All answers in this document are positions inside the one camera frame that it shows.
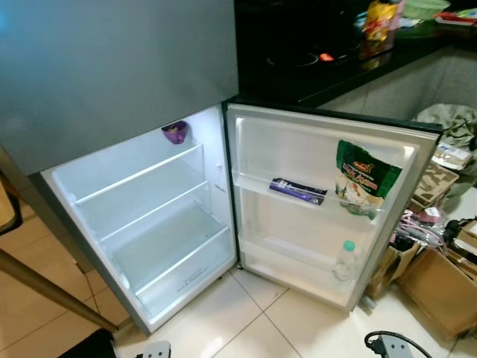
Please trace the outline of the clear glass fridge shelf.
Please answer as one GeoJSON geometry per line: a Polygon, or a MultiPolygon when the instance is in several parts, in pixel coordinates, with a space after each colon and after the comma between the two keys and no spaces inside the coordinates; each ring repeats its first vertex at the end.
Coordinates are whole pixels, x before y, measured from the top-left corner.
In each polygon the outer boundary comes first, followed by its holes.
{"type": "Polygon", "coordinates": [[[162,137],[126,141],[70,163],[64,168],[64,184],[69,187],[71,202],[81,204],[110,185],[173,158],[194,154],[201,147],[197,142],[174,145],[162,137]]]}
{"type": "Polygon", "coordinates": [[[120,283],[136,293],[224,228],[222,224],[158,225],[116,246],[109,253],[110,262],[121,275],[120,283]]]}
{"type": "Polygon", "coordinates": [[[76,204],[82,225],[96,242],[132,235],[210,201],[210,183],[173,182],[169,186],[127,182],[76,204]]]}

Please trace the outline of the small white labelled box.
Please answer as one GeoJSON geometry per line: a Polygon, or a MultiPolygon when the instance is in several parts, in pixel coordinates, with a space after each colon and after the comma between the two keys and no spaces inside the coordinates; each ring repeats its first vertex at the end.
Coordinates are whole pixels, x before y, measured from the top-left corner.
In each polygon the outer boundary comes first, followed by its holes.
{"type": "Polygon", "coordinates": [[[438,143],[432,156],[433,163],[455,171],[466,168],[471,160],[473,160],[473,153],[443,141],[438,143]]]}

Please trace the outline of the patterned brown cardboard box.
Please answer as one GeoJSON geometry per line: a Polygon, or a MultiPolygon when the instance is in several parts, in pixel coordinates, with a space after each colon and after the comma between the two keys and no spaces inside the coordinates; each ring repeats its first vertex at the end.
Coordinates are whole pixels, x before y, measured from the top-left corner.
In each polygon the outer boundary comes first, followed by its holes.
{"type": "Polygon", "coordinates": [[[459,175],[454,171],[430,161],[420,177],[412,200],[423,208],[436,206],[458,178],[459,175]]]}

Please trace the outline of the cardboard box white label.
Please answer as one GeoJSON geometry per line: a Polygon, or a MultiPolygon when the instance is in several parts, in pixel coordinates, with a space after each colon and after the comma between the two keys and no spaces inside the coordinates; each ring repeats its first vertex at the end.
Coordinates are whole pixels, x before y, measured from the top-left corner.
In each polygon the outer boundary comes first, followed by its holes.
{"type": "Polygon", "coordinates": [[[468,255],[477,255],[477,236],[475,234],[476,219],[454,219],[457,227],[457,234],[452,241],[452,245],[462,249],[468,255]]]}

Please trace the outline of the grey green sack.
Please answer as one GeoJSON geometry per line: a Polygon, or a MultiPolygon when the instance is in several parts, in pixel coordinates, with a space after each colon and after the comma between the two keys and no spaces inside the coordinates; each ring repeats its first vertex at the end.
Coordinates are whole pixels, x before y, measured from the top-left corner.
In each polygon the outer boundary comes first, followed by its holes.
{"type": "Polygon", "coordinates": [[[440,142],[467,149],[473,159],[462,170],[464,176],[476,176],[477,160],[477,110],[457,104],[433,104],[422,110],[413,122],[439,124],[443,127],[440,142]]]}

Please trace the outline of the green snack bag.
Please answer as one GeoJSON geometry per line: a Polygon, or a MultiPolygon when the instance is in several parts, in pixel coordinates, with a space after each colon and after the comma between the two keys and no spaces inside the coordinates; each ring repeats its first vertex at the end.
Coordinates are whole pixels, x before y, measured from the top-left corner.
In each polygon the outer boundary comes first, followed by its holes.
{"type": "Polygon", "coordinates": [[[338,203],[348,213],[375,219],[402,168],[371,156],[361,146],[338,141],[336,178],[338,203]]]}

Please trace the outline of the large brown cardboard box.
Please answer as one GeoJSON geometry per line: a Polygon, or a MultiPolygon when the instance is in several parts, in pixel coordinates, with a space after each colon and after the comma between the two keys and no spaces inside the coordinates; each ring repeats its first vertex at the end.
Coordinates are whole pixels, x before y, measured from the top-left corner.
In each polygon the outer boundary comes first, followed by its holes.
{"type": "Polygon", "coordinates": [[[398,279],[401,290],[444,339],[476,327],[477,287],[443,254],[423,250],[398,279]]]}

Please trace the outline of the brown paper bag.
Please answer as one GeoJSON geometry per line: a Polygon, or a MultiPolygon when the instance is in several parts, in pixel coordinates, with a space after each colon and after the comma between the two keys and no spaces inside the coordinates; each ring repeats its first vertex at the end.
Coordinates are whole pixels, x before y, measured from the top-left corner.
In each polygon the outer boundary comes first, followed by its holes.
{"type": "Polygon", "coordinates": [[[381,298],[391,283],[402,276],[419,250],[419,242],[389,242],[364,293],[372,300],[381,298]]]}

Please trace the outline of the black kitchen countertop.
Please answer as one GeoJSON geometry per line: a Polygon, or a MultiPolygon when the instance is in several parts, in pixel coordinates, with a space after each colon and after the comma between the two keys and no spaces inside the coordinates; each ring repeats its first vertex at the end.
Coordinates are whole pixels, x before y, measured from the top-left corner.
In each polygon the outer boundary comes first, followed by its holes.
{"type": "MultiPolygon", "coordinates": [[[[234,0],[236,30],[245,22],[257,19],[290,17],[293,19],[358,18],[372,0],[234,0]]],[[[385,44],[372,44],[361,32],[360,58],[353,65],[325,69],[322,72],[284,72],[252,68],[243,64],[239,51],[238,88],[243,98],[272,103],[317,107],[346,92],[357,89],[395,69],[446,48],[475,51],[475,38],[462,39],[436,30],[428,21],[416,28],[397,31],[385,44]]]]}

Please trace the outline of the red tray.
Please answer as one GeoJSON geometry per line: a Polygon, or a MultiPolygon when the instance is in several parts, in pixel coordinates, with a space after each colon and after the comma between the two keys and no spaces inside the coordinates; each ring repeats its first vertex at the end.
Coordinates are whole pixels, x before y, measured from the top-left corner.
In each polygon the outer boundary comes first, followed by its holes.
{"type": "Polygon", "coordinates": [[[476,26],[477,9],[441,11],[436,15],[435,21],[451,26],[476,26]]]}

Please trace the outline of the green plastic basket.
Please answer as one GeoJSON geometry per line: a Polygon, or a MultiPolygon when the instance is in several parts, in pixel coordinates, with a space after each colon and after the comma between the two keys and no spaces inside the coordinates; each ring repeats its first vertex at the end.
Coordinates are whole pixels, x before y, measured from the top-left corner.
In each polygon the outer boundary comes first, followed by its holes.
{"type": "Polygon", "coordinates": [[[409,19],[433,20],[450,5],[449,0],[406,0],[402,16],[409,19]]]}

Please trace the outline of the purple chocolate bar pack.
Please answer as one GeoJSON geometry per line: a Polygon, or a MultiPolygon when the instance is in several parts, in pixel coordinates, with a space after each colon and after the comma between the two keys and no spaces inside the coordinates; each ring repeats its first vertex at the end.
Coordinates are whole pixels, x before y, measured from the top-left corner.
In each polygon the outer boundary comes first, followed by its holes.
{"type": "Polygon", "coordinates": [[[286,180],[285,178],[273,178],[269,183],[269,188],[273,191],[286,195],[293,195],[301,201],[308,204],[320,206],[323,204],[327,195],[326,189],[317,189],[314,187],[299,184],[297,182],[286,180]]]}

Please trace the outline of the pink tumbler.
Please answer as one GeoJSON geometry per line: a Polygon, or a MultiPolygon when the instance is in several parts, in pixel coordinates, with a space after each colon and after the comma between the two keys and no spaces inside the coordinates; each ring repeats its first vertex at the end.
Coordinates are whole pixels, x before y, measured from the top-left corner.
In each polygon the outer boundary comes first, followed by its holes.
{"type": "Polygon", "coordinates": [[[401,24],[403,9],[405,9],[406,1],[408,0],[388,0],[393,6],[393,16],[388,22],[388,28],[391,31],[396,30],[401,24]]]}

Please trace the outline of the yellow snack bag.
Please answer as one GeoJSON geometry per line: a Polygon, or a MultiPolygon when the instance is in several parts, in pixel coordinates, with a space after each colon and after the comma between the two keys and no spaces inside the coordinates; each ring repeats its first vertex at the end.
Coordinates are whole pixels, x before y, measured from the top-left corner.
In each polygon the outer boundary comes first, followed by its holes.
{"type": "Polygon", "coordinates": [[[388,38],[391,21],[397,14],[401,0],[372,0],[365,17],[364,33],[368,41],[384,41],[388,38]]]}

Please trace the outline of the purple plastic bowl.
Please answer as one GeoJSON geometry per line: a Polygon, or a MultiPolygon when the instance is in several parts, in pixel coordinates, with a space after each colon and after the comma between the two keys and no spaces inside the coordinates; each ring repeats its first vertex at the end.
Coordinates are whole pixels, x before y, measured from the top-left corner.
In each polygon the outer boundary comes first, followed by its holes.
{"type": "Polygon", "coordinates": [[[164,137],[166,137],[166,139],[174,145],[180,145],[181,143],[184,143],[186,137],[188,136],[188,129],[188,123],[184,122],[183,120],[161,127],[164,137]]]}

